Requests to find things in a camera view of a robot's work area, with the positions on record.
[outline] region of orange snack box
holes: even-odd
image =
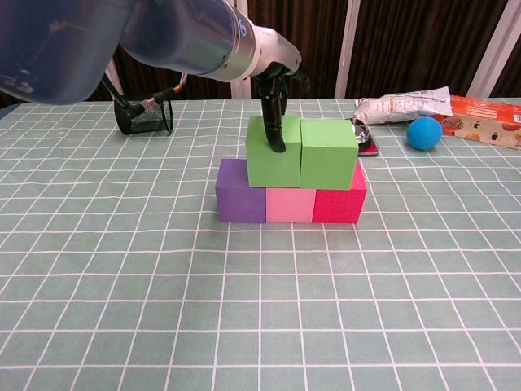
[[[443,134],[521,150],[521,106],[451,95],[452,116],[432,116]]]

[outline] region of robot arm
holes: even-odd
[[[300,53],[225,0],[4,0],[0,90],[39,103],[82,101],[118,44],[154,67],[218,81],[251,77],[269,145],[285,151],[286,79],[309,89]]]

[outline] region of foam block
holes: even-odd
[[[358,142],[348,120],[302,120],[300,187],[349,189]]]
[[[357,161],[351,189],[317,190],[313,222],[357,223],[366,194],[366,178],[360,161]]]
[[[221,160],[215,194],[221,222],[266,222],[266,189],[248,186],[246,160]]]
[[[250,118],[246,134],[248,182],[251,187],[298,187],[300,185],[300,118],[282,117],[284,153],[271,150],[261,116]]]
[[[311,222],[316,193],[314,189],[283,187],[266,189],[266,221]]]

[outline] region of pink block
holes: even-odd
[[[313,222],[357,223],[366,194],[366,179],[358,160],[349,190],[317,190]]]
[[[269,187],[266,189],[267,222],[311,222],[315,189]]]

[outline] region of green block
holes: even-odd
[[[282,116],[283,153],[272,151],[262,116],[250,118],[246,133],[247,176],[250,187],[300,185],[300,118]]]
[[[302,120],[300,187],[351,188],[358,142],[349,120]]]

